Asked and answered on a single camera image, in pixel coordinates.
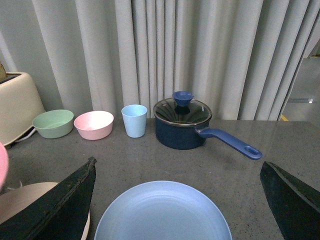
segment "green bowl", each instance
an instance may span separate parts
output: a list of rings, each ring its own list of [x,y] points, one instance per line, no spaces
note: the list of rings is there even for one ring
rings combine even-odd
[[[60,109],[44,112],[32,121],[39,134],[46,139],[56,139],[71,132],[74,127],[74,114]]]

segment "pink bowl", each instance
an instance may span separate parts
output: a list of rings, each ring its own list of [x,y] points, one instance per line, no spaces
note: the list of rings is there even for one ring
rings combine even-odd
[[[0,189],[5,183],[9,169],[9,157],[5,146],[0,142]]]
[[[114,116],[107,111],[90,111],[78,116],[74,126],[81,137],[98,140],[108,136],[112,131]]]

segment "light blue cup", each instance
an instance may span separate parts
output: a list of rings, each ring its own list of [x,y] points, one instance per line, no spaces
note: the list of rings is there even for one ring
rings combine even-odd
[[[147,108],[142,105],[133,104],[122,108],[126,134],[131,138],[140,138],[145,134],[147,122]]]

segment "cream toaster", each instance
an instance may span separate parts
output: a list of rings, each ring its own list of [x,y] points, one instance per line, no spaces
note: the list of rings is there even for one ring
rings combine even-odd
[[[32,77],[25,72],[7,73],[0,81],[0,142],[6,146],[23,136],[33,119],[45,112]]]

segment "plate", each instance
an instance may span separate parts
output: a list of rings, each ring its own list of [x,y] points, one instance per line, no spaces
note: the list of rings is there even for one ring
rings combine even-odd
[[[57,182],[40,182],[17,188],[1,195],[0,224],[25,209],[57,184]],[[88,219],[86,221],[81,240],[87,239],[89,225],[90,212],[88,214]]]
[[[95,240],[232,240],[227,221],[200,191],[174,181],[151,181],[117,197]]]

